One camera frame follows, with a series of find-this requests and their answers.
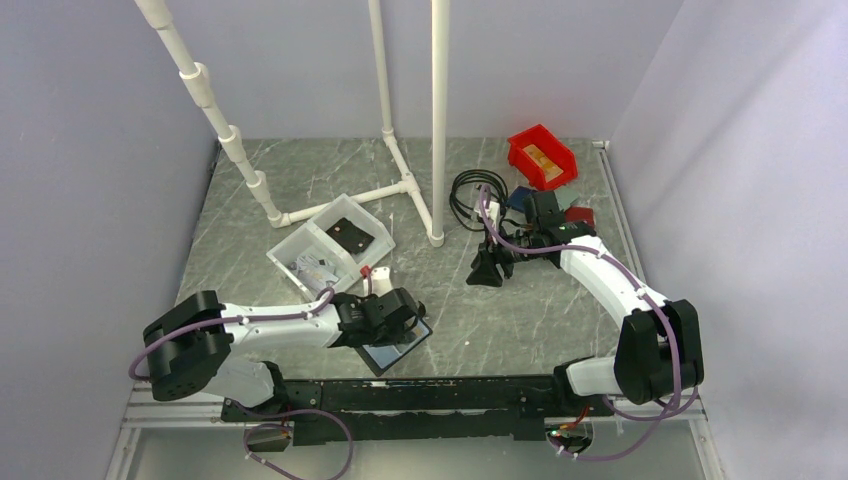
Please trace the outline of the black leather card holder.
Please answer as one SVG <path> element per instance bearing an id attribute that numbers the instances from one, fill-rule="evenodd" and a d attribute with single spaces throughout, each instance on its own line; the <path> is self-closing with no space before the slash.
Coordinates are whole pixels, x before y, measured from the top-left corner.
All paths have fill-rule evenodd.
<path id="1" fill-rule="evenodd" d="M 376 377 L 381 377 L 392 366 L 430 337 L 432 333 L 431 327 L 424 320 L 420 320 L 406 334 L 400 344 L 380 347 L 363 346 L 357 347 L 355 351 L 365 362 L 371 373 Z"/>

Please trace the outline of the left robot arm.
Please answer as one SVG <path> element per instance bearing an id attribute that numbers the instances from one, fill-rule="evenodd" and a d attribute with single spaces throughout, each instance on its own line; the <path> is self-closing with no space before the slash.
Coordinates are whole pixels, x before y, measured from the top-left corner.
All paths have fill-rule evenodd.
<path id="1" fill-rule="evenodd" d="M 247 354 L 289 347 L 350 348 L 377 376 L 433 333 L 425 306 L 404 288 L 359 296 L 320 291 L 298 305 L 224 303 L 213 290 L 191 295 L 143 331 L 129 375 L 158 402 L 197 393 L 232 399 L 272 420 L 287 406 L 281 369 Z"/>

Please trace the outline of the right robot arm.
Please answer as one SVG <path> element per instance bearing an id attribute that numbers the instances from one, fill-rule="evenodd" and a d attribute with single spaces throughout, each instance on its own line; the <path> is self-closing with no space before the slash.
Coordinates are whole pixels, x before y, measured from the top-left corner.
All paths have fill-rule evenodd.
<path id="1" fill-rule="evenodd" d="M 552 192 L 526 198 L 526 225 L 512 234 L 494 218 L 488 187 L 482 187 L 475 211 L 485 237 L 467 284 L 500 287 L 515 264 L 545 260 L 576 279 L 615 322 L 614 354 L 555 368 L 550 392 L 557 411 L 574 415 L 590 397 L 656 403 L 667 415 L 686 407 L 684 392 L 704 380 L 698 313 L 689 301 L 672 301 L 640 280 L 590 225 L 566 221 Z"/>

